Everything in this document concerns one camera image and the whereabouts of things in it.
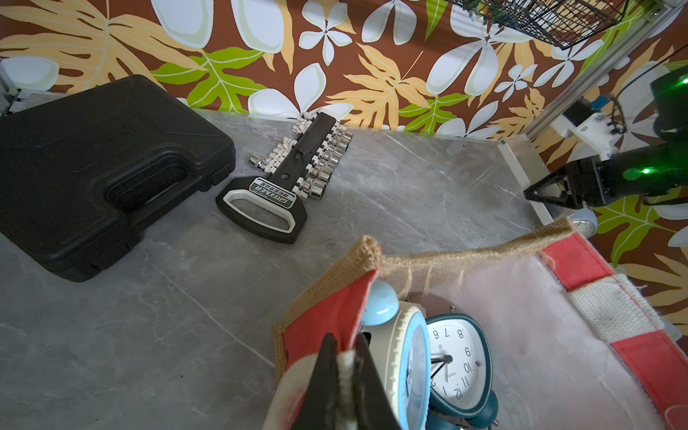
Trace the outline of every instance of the greener label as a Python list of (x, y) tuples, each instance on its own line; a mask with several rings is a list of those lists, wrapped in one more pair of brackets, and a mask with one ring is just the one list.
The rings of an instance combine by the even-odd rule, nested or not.
[(285, 209), (289, 209), (294, 206), (294, 202), (297, 200), (297, 195), (291, 193), (280, 186), (268, 182), (263, 178), (255, 178), (251, 182), (251, 186), (248, 187), (251, 193), (257, 194), (266, 200), (270, 200)]

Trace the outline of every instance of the socket organizer rail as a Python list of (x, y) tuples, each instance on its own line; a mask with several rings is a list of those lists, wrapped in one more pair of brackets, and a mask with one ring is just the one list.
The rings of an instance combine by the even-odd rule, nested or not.
[[(233, 179), (217, 196), (218, 209), (246, 230), (266, 239), (293, 244), (308, 214), (303, 200), (321, 199), (352, 134), (324, 114), (305, 114), (292, 130), (297, 139), (284, 137), (267, 158), (252, 154), (249, 162), (268, 177)], [(267, 224), (235, 204), (248, 200), (287, 222), (286, 228)]]

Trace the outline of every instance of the clock face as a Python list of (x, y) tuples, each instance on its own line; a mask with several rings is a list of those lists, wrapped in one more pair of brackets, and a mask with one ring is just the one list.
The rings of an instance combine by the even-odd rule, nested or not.
[(447, 356), (451, 356), (450, 363), (431, 366), (431, 374), (439, 369), (431, 390), (457, 409), (475, 408), (485, 392), (489, 366), (477, 330), (462, 319), (442, 319), (429, 323), (428, 333), (431, 359), (449, 361)]
[(402, 346), (399, 374), (399, 423), (404, 430), (422, 430), (430, 399), (429, 339), (423, 314), (409, 323)]

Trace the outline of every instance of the green leaf pattern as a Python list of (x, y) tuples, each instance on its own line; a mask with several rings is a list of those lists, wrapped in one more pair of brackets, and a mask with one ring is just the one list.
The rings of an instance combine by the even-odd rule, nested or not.
[(428, 40), (430, 34), (435, 31), (448, 4), (447, 0), (426, 0), (425, 10), (428, 14), (428, 28), (425, 30), (425, 40)]
[[(678, 196), (679, 191), (680, 188), (674, 189), (670, 194), (656, 198), (655, 202), (673, 199)], [(638, 248), (652, 228), (672, 231), (655, 222), (660, 216), (653, 206), (638, 204), (639, 202), (639, 195), (630, 195), (602, 208), (595, 208), (599, 214), (597, 217), (599, 223), (597, 234), (599, 235), (628, 224), (614, 241), (611, 258), (614, 266), (619, 264), (619, 260), (625, 252)]]
[(219, 98), (219, 110), (247, 114), (248, 111), (241, 107), (239, 96), (249, 97), (265, 87), (249, 78), (228, 75), (224, 70), (241, 69), (261, 58), (263, 52), (229, 47), (210, 54), (202, 52), (202, 55), (190, 58), (207, 70), (185, 69), (165, 63), (153, 71), (153, 76), (163, 83), (184, 85), (197, 82), (207, 75), (208, 78), (199, 82), (186, 98), (190, 107), (205, 107)]
[(422, 127), (420, 131), (423, 134), (435, 134), (437, 124), (444, 124), (449, 120), (456, 118), (456, 115), (449, 111), (442, 110), (446, 106), (454, 106), (470, 96), (466, 94), (449, 94), (448, 96), (435, 98), (435, 100), (428, 100), (430, 107), (421, 107), (418, 105), (409, 105), (399, 111), (399, 116), (405, 118), (417, 117), (411, 121), (404, 131), (414, 131)]
[(653, 0), (629, 0), (626, 16), (623, 17), (623, 20), (620, 24), (615, 25), (604, 32), (604, 35), (601, 38), (604, 44), (597, 51), (595, 51), (593, 55), (587, 57), (581, 66), (581, 71), (578, 72), (578, 74), (583, 73), (595, 61), (597, 61), (598, 58), (602, 57), (609, 47), (612, 46), (612, 44), (615, 43), (628, 30), (630, 30), (633, 25), (643, 19), (643, 17), (651, 8), (654, 7), (654, 5), (655, 3)]
[(669, 69), (670, 72), (673, 72), (674, 70), (680, 69), (681, 67), (686, 67), (688, 65), (688, 60), (672, 61), (670, 63), (666, 63), (665, 65), (667, 66), (667, 69)]

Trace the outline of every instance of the blue alarm clock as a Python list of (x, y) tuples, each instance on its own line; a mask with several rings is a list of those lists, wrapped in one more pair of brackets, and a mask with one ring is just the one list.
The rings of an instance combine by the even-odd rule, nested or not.
[[(427, 319), (430, 339), (430, 405), (448, 416), (465, 419), (476, 429), (498, 425), (499, 405), (492, 391), (492, 357), (485, 333), (465, 314)], [(427, 430), (441, 430), (439, 417), (428, 419)]]
[(402, 430), (423, 430), (430, 399), (430, 338), (425, 317), (376, 281), (363, 315), (363, 334), (392, 413)]

